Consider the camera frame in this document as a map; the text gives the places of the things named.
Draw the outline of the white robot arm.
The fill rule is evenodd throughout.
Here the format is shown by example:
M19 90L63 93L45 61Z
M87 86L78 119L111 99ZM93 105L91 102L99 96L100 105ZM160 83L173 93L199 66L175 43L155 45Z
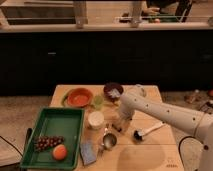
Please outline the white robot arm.
M153 101L139 84L123 92L119 99L121 116L140 111L193 136L203 144L198 171L213 171L213 114Z

